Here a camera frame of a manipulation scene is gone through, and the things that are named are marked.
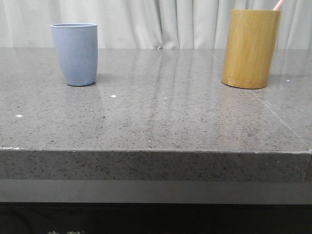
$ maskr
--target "pink straw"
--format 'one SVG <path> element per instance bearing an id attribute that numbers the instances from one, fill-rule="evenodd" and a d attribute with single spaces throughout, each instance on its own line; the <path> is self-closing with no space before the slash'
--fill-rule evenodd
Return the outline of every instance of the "pink straw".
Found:
<path id="1" fill-rule="evenodd" d="M 278 11 L 278 9 L 282 6 L 285 0 L 279 0 L 276 6 L 273 8 L 274 11 Z"/>

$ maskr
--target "dark base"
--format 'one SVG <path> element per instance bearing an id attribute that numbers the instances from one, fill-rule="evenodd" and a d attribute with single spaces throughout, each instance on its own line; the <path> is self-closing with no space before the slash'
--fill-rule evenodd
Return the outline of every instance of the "dark base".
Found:
<path id="1" fill-rule="evenodd" d="M 305 234 L 312 206 L 0 203 L 6 234 Z"/>

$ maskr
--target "wooden cylinder holder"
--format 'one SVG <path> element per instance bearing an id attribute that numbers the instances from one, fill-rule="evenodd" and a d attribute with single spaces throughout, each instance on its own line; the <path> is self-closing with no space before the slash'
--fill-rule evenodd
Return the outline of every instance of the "wooden cylinder holder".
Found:
<path id="1" fill-rule="evenodd" d="M 281 11 L 231 10 L 222 82 L 244 89 L 267 86 Z"/>

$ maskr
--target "speckled stone surface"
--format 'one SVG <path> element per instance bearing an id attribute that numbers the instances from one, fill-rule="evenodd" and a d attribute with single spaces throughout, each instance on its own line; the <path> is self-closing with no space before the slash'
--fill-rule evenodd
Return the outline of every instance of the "speckled stone surface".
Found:
<path id="1" fill-rule="evenodd" d="M 0 178 L 302 181 L 307 156 L 203 152 L 20 152 L 0 154 Z"/>
<path id="2" fill-rule="evenodd" d="M 103 49 L 97 82 L 86 87 L 66 85 L 54 49 L 0 54 L 1 178 L 294 182 L 306 175 L 311 70 L 292 74 L 278 64 L 307 64 L 309 52 L 277 51 L 268 87 L 253 91 L 221 83 L 224 51 Z"/>

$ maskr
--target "white curtain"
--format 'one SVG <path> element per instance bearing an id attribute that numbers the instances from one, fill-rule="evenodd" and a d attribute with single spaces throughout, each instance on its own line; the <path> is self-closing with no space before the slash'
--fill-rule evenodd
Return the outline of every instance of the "white curtain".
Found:
<path id="1" fill-rule="evenodd" d="M 49 25 L 98 24 L 99 48 L 224 49 L 230 9 L 277 0 L 0 0 L 0 47 L 53 47 Z M 312 0 L 286 0 L 279 49 L 312 47 Z"/>

